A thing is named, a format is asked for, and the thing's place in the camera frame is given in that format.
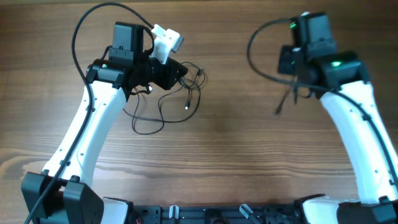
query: moving robotic arm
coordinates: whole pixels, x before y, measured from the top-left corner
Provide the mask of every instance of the moving robotic arm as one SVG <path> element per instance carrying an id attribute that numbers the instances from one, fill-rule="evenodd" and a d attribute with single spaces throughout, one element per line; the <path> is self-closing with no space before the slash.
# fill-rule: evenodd
<path id="1" fill-rule="evenodd" d="M 282 48 L 279 73 L 295 75 L 298 82 L 271 77 L 251 62 L 251 44 L 258 32 L 280 22 L 290 23 L 294 45 Z M 206 210 L 211 210 L 207 207 L 134 206 L 120 199 L 101 199 L 90 189 L 106 135 L 132 89 L 154 82 L 169 90 L 187 73 L 187 68 L 168 58 L 171 50 L 177 51 L 181 46 L 180 34 L 155 25 L 151 32 L 157 38 L 150 50 L 143 51 L 144 31 L 148 29 L 140 25 L 115 24 L 109 60 L 97 59 L 88 67 L 86 80 L 90 88 L 85 88 L 60 147 L 41 174 L 29 172 L 24 177 L 22 193 L 32 212 L 79 132 L 90 108 L 91 91 L 94 98 L 90 119 L 66 167 L 33 212 L 34 223 L 205 223 Z M 294 91 L 305 87 L 315 92 L 347 148 L 360 202 L 313 195 L 288 205 L 218 207 L 221 214 L 230 223 L 243 224 L 395 222 L 398 158 L 377 111 L 366 68 L 355 53 L 337 53 L 327 15 L 307 14 L 265 24 L 251 38 L 248 61 L 263 77 L 292 85 Z"/>

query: green light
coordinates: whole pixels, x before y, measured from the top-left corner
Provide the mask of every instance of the green light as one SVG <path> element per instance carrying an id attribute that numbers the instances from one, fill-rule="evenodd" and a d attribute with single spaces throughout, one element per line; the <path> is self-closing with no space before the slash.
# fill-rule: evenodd
<path id="1" fill-rule="evenodd" d="M 342 63 L 342 62 L 332 62 L 332 63 L 331 63 L 331 66 L 337 67 L 337 66 L 340 66 L 341 63 Z"/>

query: wooden table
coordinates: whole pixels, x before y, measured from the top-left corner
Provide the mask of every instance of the wooden table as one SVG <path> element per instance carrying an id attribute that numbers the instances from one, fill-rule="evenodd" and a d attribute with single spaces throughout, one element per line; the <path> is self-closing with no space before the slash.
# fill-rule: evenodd
<path id="1" fill-rule="evenodd" d="M 27 171 L 40 172 L 57 149 L 83 93 L 70 42 L 79 18 L 93 4 L 0 7 L 0 223 L 27 215 L 20 186 Z M 197 114 L 166 124 L 152 136 L 131 130 L 124 113 L 99 155 L 94 190 L 136 205 L 221 205 L 291 202 L 315 193 L 356 198 L 352 166 L 336 128 L 319 101 L 290 99 L 273 112 L 284 86 L 249 69 L 250 35 L 271 19 L 327 10 L 340 50 L 353 49 L 373 75 L 379 111 L 398 140 L 397 1 L 203 1 L 130 3 L 148 21 L 185 37 L 177 54 L 205 69 Z M 76 52 L 84 69 L 112 43 L 116 21 L 141 23 L 124 9 L 98 9 L 83 23 Z M 276 74 L 287 26 L 259 35 L 254 57 Z M 158 118 L 155 88 L 139 113 Z M 187 92 L 164 101 L 165 119 L 182 119 Z M 132 97 L 126 105 L 132 111 Z M 157 123 L 139 121 L 140 131 Z"/>

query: wooden surface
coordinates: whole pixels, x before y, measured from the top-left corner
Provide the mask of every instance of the wooden surface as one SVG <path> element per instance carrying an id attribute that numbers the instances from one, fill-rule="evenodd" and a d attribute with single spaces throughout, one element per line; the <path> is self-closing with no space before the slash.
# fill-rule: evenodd
<path id="1" fill-rule="evenodd" d="M 214 1 L 128 4 L 148 21 L 185 37 L 178 54 L 205 69 L 197 114 L 138 136 L 121 113 L 97 161 L 93 188 L 101 196 L 137 205 L 220 205 L 290 202 L 315 193 L 356 198 L 352 166 L 333 122 L 315 99 L 289 100 L 272 114 L 284 86 L 252 72 L 245 58 L 250 35 L 262 23 L 303 11 L 327 10 L 340 50 L 353 49 L 373 75 L 380 114 L 398 141 L 397 1 Z M 83 93 L 70 41 L 92 4 L 0 7 L 0 223 L 27 215 L 20 186 L 40 172 L 61 143 Z M 111 44 L 116 21 L 139 22 L 115 7 L 83 23 L 76 52 L 82 68 Z M 275 74 L 287 26 L 270 28 L 254 45 L 256 63 Z M 157 118 L 155 92 L 140 114 Z M 186 91 L 164 101 L 165 119 L 182 119 Z M 126 105 L 132 111 L 136 99 Z M 140 131 L 159 124 L 138 122 Z"/>

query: white end effector part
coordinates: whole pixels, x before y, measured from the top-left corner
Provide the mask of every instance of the white end effector part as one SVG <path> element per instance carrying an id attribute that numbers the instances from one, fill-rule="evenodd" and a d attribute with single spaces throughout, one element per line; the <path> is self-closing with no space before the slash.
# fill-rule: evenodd
<path id="1" fill-rule="evenodd" d="M 152 33 L 156 35 L 155 47 L 151 57 L 159 59 L 161 64 L 165 65 L 170 51 L 177 53 L 184 38 L 172 29 L 164 30 L 161 26 L 155 24 Z"/>

